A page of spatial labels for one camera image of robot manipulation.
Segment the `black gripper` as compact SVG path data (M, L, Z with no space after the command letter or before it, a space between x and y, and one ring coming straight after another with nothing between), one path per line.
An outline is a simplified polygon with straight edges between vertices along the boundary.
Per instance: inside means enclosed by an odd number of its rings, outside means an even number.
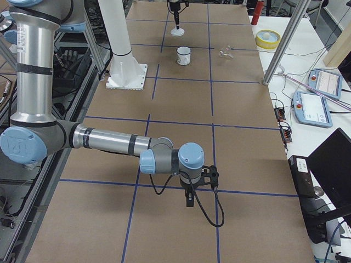
M182 183L182 187L185 189L186 196L186 206L193 207L194 206L194 192L195 188L192 184Z

